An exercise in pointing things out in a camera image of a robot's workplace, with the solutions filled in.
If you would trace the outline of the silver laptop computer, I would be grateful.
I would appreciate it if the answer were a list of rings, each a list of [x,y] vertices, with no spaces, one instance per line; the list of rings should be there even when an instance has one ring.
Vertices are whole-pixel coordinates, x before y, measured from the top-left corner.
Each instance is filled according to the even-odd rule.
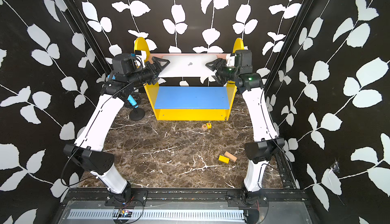
[[[227,54],[153,54],[152,56],[167,59],[168,66],[160,73],[161,78],[173,77],[210,77],[215,74],[206,67],[206,63],[218,58],[225,59]]]

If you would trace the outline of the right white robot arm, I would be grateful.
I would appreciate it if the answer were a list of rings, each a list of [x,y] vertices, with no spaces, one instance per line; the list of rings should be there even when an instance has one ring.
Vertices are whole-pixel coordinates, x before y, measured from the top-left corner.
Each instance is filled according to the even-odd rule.
[[[247,174],[244,178],[244,195],[258,192],[263,188],[262,181],[266,167],[273,155],[284,145],[278,139],[275,128],[268,126],[271,121],[263,98],[264,84],[260,74],[255,73],[252,66],[252,52],[237,50],[229,59],[234,60],[232,66],[228,61],[218,58],[205,66],[214,72],[215,81],[224,85],[234,83],[246,102],[253,128],[253,142],[245,143],[244,150],[248,158]]]

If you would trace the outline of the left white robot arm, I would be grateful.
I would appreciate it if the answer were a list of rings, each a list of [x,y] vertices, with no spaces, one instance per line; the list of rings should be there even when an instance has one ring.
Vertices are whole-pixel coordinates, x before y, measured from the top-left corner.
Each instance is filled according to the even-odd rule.
[[[64,147],[69,161],[97,177],[106,186],[109,198],[119,203],[131,202],[131,184],[116,169],[114,155],[103,151],[106,136],[124,106],[131,109],[131,120],[144,118],[145,111],[140,108],[133,92],[145,84],[155,85],[169,64],[169,60],[155,56],[151,61],[145,61],[140,51],[115,56],[113,70],[101,89],[98,105],[86,128],[74,144]]]

